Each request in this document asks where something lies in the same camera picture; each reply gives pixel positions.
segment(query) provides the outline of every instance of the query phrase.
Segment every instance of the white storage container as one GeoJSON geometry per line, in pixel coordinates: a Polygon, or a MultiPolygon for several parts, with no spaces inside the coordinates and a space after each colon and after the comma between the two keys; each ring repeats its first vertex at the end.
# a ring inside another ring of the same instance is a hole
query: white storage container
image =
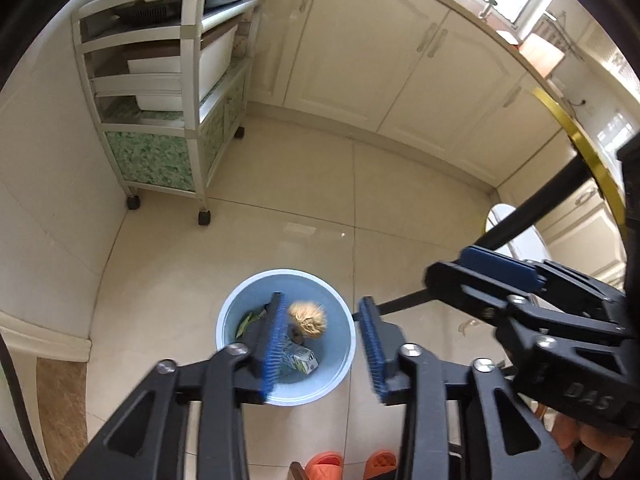
{"type": "MultiPolygon", "coordinates": [[[[207,31],[200,41],[199,100],[220,80],[231,62],[231,51],[240,16],[207,31]]],[[[180,41],[147,41],[127,45],[124,50],[132,74],[180,73],[180,41]]],[[[141,110],[181,112],[179,95],[136,94],[141,110]]]]}

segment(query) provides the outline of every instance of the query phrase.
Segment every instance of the yellow tape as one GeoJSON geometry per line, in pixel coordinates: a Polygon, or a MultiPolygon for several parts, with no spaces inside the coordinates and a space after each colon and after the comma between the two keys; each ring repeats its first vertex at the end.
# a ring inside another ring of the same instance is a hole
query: yellow tape
{"type": "Polygon", "coordinates": [[[562,126],[569,136],[575,149],[587,163],[591,174],[600,188],[602,197],[609,205],[613,218],[618,226],[620,235],[624,240],[626,236],[625,224],[625,198],[616,184],[607,165],[601,160],[600,154],[593,145],[593,141],[583,132],[580,126],[569,117],[568,113],[554,101],[542,88],[534,88],[533,95],[552,113],[558,124],[562,126]]]}

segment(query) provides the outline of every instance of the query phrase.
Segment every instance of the slipper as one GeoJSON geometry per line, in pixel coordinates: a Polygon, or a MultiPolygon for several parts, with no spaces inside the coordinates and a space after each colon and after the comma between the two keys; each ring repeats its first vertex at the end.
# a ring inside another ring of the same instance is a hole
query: slipper
{"type": "Polygon", "coordinates": [[[305,466],[309,480],[342,480],[344,460],[335,451],[318,453],[305,466]]]}
{"type": "Polygon", "coordinates": [[[398,467],[396,456],[392,451],[383,449],[375,452],[369,457],[364,466],[364,476],[362,480],[370,480],[371,478],[388,473],[398,467]]]}

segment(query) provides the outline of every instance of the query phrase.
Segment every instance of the storage rack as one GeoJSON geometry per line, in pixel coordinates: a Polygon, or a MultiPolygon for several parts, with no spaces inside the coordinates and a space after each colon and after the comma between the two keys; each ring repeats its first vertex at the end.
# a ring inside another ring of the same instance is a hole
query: storage rack
{"type": "Polygon", "coordinates": [[[179,20],[138,28],[121,25],[112,9],[136,1],[94,0],[72,16],[86,102],[129,209],[140,206],[138,188],[191,196],[200,207],[198,223],[208,225],[207,186],[229,142],[244,136],[242,120],[264,0],[240,0],[206,13],[205,0],[181,0],[179,20]],[[251,16],[236,32],[244,56],[233,57],[222,78],[199,101],[201,36],[240,15],[251,16]],[[126,73],[118,49],[156,40],[180,41],[180,73],[126,73]],[[98,52],[109,60],[96,62],[101,60],[99,54],[94,57],[98,52]],[[112,70],[118,63],[119,71],[112,70]],[[179,95],[183,111],[142,111],[134,101],[137,93],[179,95]]]}

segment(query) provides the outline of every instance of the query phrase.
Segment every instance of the blue trash bin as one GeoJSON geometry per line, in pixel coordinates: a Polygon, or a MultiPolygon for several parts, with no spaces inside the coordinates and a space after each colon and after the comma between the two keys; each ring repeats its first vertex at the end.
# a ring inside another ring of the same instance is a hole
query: blue trash bin
{"type": "Polygon", "coordinates": [[[276,406],[299,406],[324,397],[344,379],[356,349],[351,312],[340,295],[327,283],[300,270],[267,270],[244,280],[226,298],[216,324],[216,347],[223,349],[236,337],[240,320],[250,310],[267,304],[274,292],[284,294],[287,304],[315,301],[326,313],[326,332],[305,340],[318,360],[318,368],[305,375],[291,370],[280,374],[267,399],[276,406]]]}

